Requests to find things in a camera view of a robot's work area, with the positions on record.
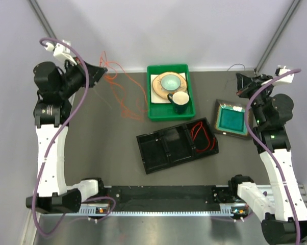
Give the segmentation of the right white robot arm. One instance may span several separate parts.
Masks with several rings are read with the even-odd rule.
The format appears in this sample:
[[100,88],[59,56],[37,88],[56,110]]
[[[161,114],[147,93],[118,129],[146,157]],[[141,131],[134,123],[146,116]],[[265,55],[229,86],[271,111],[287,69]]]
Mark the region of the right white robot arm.
[[275,76],[247,77],[237,73],[237,96],[249,100],[256,127],[245,125],[267,171],[274,201],[271,202],[252,178],[237,175],[230,181],[228,196],[244,201],[261,223],[268,244],[307,242],[307,207],[294,174],[290,141],[285,129],[293,117],[293,100],[285,94],[271,96],[274,84],[290,84],[300,69],[278,68]]

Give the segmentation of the teal square glazed plate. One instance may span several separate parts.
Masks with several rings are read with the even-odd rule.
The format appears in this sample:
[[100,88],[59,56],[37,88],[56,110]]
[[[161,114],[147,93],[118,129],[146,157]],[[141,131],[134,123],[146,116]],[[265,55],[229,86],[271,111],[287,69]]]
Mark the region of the teal square glazed plate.
[[245,116],[246,106],[239,103],[216,100],[213,116],[213,131],[215,133],[250,139],[245,120],[253,127],[253,113],[249,110]]

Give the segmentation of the black three-compartment tray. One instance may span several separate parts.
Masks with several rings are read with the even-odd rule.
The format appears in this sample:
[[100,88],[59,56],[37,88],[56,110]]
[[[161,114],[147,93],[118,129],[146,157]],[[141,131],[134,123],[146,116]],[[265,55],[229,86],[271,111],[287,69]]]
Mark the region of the black three-compartment tray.
[[146,174],[219,153],[218,139],[205,117],[136,138]]

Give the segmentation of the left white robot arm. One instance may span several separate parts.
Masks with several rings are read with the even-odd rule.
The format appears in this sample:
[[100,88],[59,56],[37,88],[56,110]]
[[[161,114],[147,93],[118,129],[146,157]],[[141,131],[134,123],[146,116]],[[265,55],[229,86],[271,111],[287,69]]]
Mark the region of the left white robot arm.
[[86,178],[67,186],[64,176],[64,150],[69,100],[80,88],[95,84],[105,75],[105,67],[86,64],[88,75],[78,59],[66,60],[64,69],[53,62],[42,62],[33,69],[38,88],[33,112],[38,139],[38,173],[40,181],[36,195],[27,197],[25,205],[43,214],[76,213],[87,198],[94,202],[105,199],[106,190],[100,178]]

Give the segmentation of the dark green mug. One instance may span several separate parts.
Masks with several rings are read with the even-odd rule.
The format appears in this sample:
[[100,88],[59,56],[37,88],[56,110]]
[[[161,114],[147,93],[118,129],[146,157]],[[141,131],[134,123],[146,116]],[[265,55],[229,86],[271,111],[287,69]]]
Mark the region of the dark green mug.
[[174,94],[169,93],[167,99],[172,103],[173,110],[176,114],[183,114],[190,101],[190,97],[186,92],[179,91]]

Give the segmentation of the green plastic bin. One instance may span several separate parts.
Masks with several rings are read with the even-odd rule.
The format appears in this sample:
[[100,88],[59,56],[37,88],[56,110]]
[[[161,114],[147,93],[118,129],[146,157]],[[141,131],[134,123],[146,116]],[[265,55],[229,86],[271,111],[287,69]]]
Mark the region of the green plastic bin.
[[[186,81],[190,101],[183,114],[176,114],[168,99],[163,99],[153,88],[154,79],[163,73],[176,73]],[[188,120],[195,116],[196,108],[192,91],[189,67],[187,64],[151,65],[147,67],[148,117],[152,121]]]

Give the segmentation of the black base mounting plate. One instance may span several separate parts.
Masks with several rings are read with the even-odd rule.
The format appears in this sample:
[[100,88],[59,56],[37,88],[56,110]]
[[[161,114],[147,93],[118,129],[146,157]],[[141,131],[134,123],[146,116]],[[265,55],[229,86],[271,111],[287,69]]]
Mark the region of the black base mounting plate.
[[111,186],[105,194],[116,201],[115,211],[219,211],[220,204],[241,203],[227,186]]

